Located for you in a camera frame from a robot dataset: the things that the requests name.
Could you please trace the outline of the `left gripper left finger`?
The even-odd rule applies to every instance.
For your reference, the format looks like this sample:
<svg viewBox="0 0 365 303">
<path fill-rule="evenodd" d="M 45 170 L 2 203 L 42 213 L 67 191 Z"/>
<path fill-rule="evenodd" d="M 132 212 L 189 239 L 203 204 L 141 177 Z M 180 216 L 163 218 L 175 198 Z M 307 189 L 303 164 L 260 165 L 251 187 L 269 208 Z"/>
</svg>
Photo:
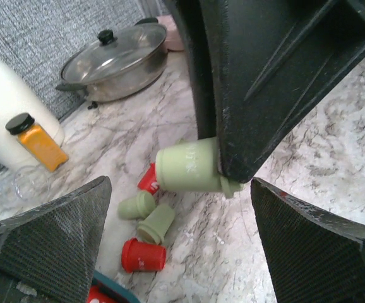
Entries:
<svg viewBox="0 0 365 303">
<path fill-rule="evenodd" d="M 100 176 L 73 192 L 0 221 L 0 302 L 85 302 L 93 279 L 111 181 Z"/>
</svg>

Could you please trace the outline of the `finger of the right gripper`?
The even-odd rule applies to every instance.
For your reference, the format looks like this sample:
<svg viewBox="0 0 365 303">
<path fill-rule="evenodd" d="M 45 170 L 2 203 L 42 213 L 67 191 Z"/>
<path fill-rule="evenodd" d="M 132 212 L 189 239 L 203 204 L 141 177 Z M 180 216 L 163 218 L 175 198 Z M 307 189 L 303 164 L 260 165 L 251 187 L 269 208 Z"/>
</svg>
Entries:
<svg viewBox="0 0 365 303">
<path fill-rule="evenodd" d="M 166 1 L 188 57 L 198 137 L 248 182 L 365 57 L 365 1 Z"/>
</svg>

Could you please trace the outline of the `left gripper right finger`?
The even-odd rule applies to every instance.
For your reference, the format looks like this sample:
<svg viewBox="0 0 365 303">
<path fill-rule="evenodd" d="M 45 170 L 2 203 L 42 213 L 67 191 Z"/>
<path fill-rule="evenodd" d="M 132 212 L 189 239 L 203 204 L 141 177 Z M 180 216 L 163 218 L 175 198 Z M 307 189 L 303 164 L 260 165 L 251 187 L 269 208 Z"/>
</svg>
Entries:
<svg viewBox="0 0 365 303">
<path fill-rule="evenodd" d="M 365 225 L 260 178 L 251 201 L 278 302 L 365 302 Z"/>
</svg>

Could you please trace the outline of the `teal storage basket tray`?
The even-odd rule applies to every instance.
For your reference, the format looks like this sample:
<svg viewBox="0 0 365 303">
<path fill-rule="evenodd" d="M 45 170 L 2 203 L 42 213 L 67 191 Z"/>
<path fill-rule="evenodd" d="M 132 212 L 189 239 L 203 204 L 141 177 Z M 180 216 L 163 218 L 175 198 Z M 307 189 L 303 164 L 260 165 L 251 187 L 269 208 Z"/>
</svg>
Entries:
<svg viewBox="0 0 365 303">
<path fill-rule="evenodd" d="M 91 302 L 140 303 L 132 292 L 98 271 L 94 271 L 87 297 L 87 303 Z"/>
</svg>

